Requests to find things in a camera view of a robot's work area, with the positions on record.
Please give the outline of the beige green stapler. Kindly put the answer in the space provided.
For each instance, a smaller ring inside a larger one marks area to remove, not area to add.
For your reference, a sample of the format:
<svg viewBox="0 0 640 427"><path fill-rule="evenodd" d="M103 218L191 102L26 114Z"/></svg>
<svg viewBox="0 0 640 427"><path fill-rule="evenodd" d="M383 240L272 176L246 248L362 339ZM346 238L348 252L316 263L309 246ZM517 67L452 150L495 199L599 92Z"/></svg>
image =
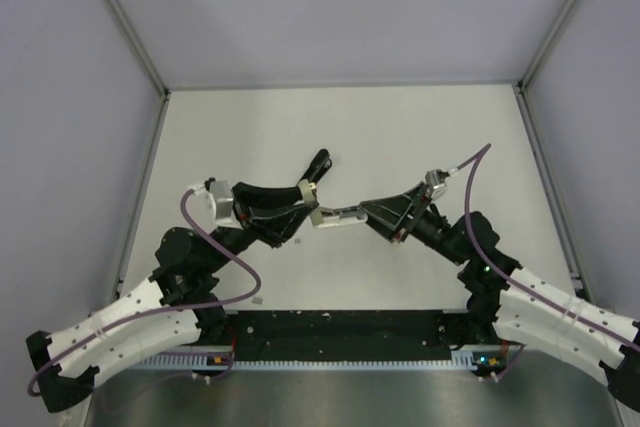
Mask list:
<svg viewBox="0 0 640 427"><path fill-rule="evenodd" d="M302 179L297 186L300 190L302 201L312 207L309 219L316 229L364 224L368 220L368 215L357 206L341 208L321 206L318 201L317 186L314 182Z"/></svg>

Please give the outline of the black stapler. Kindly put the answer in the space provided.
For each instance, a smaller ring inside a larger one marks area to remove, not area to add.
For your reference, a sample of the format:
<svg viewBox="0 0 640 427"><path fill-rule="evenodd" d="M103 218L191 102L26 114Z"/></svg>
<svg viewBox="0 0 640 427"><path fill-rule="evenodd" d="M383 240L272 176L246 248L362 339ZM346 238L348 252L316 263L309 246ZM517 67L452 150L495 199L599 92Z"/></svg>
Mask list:
<svg viewBox="0 0 640 427"><path fill-rule="evenodd" d="M322 148L313 157L300 179L307 180L310 183L318 183L331 169L332 165L333 161L330 152Z"/></svg>

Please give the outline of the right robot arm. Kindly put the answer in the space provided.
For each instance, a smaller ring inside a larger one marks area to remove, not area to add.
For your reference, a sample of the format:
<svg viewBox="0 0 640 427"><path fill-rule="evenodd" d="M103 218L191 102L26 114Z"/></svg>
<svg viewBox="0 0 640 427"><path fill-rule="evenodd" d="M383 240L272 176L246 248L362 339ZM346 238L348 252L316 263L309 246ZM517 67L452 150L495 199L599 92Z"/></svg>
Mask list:
<svg viewBox="0 0 640 427"><path fill-rule="evenodd" d="M495 337L539 350L639 408L639 323L567 293L498 250L499 235L479 212L450 224L434 202L444 182L421 182L391 197L363 201L366 223L393 243L413 237L461 266L470 292L466 327L476 341Z"/></svg>

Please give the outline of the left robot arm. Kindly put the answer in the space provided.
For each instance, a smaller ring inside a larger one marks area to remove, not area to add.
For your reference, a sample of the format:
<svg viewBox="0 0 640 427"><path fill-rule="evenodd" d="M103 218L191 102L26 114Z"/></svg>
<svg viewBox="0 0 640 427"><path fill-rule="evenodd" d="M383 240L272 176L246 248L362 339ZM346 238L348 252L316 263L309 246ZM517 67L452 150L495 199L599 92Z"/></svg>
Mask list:
<svg viewBox="0 0 640 427"><path fill-rule="evenodd" d="M306 173L291 187L263 188L210 178L189 187L180 200L187 224L165 232L147 277L85 320L27 338L35 370L28 395L58 413L149 357L220 341L226 306L262 288L242 253L290 240L319 207L319 180Z"/></svg>

